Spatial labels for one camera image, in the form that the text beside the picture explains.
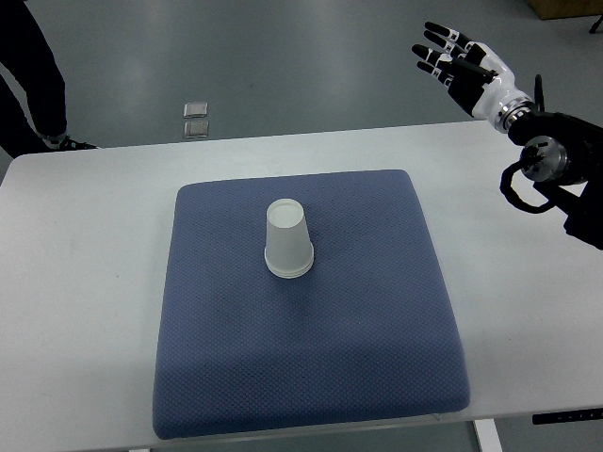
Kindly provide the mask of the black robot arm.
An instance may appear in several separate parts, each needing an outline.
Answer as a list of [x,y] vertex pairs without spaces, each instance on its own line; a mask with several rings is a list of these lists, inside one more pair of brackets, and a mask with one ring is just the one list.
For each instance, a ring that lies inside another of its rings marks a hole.
[[[508,203],[530,214],[554,207],[566,214],[565,232],[602,248],[602,128],[562,113],[523,114],[509,127],[519,160],[502,172],[500,192]],[[541,205],[523,201],[512,187],[521,172],[546,198]]]

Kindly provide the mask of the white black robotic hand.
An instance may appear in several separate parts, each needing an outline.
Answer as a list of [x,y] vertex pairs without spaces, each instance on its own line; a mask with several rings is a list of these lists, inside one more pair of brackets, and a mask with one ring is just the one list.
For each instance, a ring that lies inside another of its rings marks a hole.
[[425,23],[423,35],[434,46],[412,47],[416,66],[443,85],[470,117],[506,134],[513,121],[536,109],[533,99],[516,87],[510,68],[485,43],[432,22]]

